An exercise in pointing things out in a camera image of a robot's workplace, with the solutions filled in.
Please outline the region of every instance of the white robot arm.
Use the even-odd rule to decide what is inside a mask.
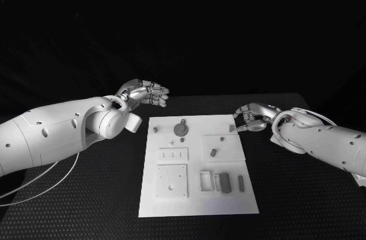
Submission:
[[[140,103],[165,107],[167,93],[135,79],[112,96],[47,105],[8,120],[0,125],[0,177],[63,160],[124,128],[135,132],[141,118],[129,111]]]
[[[271,105],[250,103],[236,110],[233,117],[239,114],[246,124],[236,128],[238,132],[261,131],[271,124],[274,143],[295,153],[308,153],[357,177],[366,176],[366,133],[324,125],[315,116],[298,108],[281,111]]]

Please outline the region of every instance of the black table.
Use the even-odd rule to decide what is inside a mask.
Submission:
[[[350,173],[271,143],[269,128],[239,134],[259,215],[138,218],[148,117],[232,114],[250,102],[308,107],[298,94],[176,97],[165,108],[141,105],[138,132],[124,130],[95,143],[63,183],[8,208],[0,239],[366,239],[366,196]],[[50,187],[73,160],[63,160],[14,201]],[[24,181],[47,167],[27,170]]]

